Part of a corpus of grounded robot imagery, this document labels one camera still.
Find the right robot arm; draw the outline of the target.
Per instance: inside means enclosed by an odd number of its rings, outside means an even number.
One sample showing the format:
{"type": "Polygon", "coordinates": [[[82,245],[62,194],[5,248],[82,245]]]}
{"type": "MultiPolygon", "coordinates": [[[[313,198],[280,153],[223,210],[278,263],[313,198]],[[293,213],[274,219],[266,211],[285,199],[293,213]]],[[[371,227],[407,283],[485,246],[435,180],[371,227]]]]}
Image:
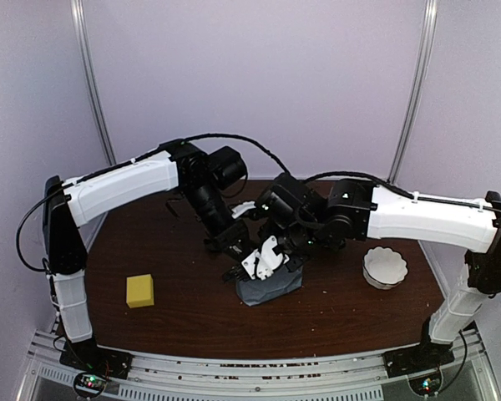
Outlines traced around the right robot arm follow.
{"type": "Polygon", "coordinates": [[[328,197],[282,173],[258,197],[256,207],[279,231],[261,240],[245,261],[250,278],[267,280],[313,242],[332,246],[346,239],[432,241],[465,250],[458,283],[428,319],[412,349],[417,368],[430,368],[483,302],[501,292],[501,198],[460,200],[407,192],[377,177],[338,171],[328,197]]]}

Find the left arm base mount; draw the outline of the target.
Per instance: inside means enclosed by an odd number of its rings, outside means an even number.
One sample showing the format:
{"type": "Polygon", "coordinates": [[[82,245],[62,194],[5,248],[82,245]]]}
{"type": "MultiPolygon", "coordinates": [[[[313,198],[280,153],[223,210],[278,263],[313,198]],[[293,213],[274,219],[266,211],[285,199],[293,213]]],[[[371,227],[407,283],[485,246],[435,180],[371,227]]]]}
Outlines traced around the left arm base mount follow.
{"type": "Polygon", "coordinates": [[[95,337],[79,343],[72,343],[65,337],[59,362],[70,368],[106,378],[127,379],[132,359],[130,353],[101,348],[95,337]]]}

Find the grey drawstring pouch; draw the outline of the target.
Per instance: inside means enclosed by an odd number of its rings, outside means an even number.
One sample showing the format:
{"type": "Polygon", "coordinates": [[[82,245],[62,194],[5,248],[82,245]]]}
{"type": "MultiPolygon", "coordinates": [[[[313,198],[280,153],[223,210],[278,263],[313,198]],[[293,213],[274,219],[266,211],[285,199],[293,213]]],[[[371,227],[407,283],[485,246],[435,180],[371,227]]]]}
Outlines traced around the grey drawstring pouch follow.
{"type": "Polygon", "coordinates": [[[301,287],[302,280],[302,268],[289,272],[286,267],[282,267],[264,281],[237,282],[235,291],[246,306],[254,307],[294,292],[301,287]]]}

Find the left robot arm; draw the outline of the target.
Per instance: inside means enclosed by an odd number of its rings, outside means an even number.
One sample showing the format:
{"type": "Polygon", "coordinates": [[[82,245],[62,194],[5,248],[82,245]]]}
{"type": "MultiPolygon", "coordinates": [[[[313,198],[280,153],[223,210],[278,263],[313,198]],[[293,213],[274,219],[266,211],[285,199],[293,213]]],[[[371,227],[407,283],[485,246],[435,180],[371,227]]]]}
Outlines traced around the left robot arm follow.
{"type": "Polygon", "coordinates": [[[210,154],[196,146],[207,139],[240,140],[254,145],[281,168],[281,159],[264,145],[244,135],[206,133],[171,140],[132,159],[88,175],[62,180],[55,175],[46,181],[43,198],[29,209],[18,224],[15,248],[20,262],[32,272],[51,279],[55,307],[66,338],[73,343],[72,359],[86,371],[103,364],[103,352],[95,347],[84,285],[88,252],[80,227],[114,209],[148,195],[178,191],[190,203],[208,235],[222,252],[240,260],[249,256],[251,244],[242,219],[225,203],[223,190],[244,177],[248,169],[240,153],[224,146],[210,154]],[[22,229],[28,218],[43,209],[43,239],[46,256],[35,267],[24,257],[22,229]]]}

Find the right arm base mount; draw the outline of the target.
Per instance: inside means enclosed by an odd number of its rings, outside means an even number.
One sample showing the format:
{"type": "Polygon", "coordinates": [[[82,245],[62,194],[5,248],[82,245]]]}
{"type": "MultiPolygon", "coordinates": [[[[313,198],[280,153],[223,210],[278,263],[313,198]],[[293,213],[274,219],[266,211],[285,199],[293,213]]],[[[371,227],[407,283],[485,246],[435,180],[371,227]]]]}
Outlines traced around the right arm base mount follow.
{"type": "Polygon", "coordinates": [[[435,343],[429,336],[405,348],[387,351],[382,355],[389,378],[420,373],[454,361],[452,343],[435,343]]]}

